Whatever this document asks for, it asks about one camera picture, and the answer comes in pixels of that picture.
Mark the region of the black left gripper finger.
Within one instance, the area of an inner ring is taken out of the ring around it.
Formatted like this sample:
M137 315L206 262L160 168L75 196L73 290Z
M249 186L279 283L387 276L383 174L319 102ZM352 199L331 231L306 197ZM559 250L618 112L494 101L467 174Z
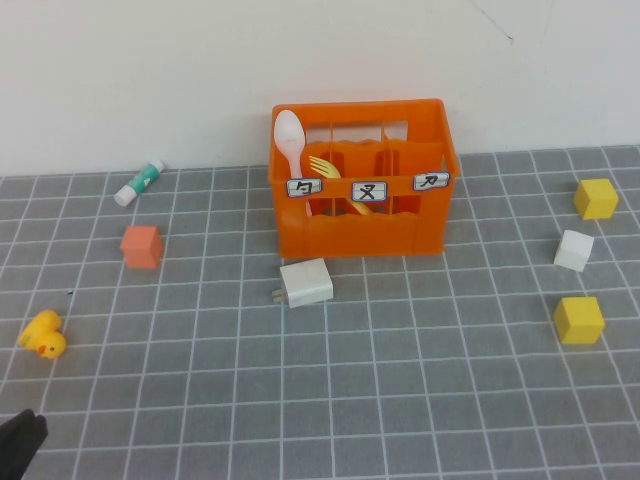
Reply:
M20 480L48 436L46 418L18 414L1 425L1 478Z
M1 470L24 471L30 463L34 412L26 409L1 426Z

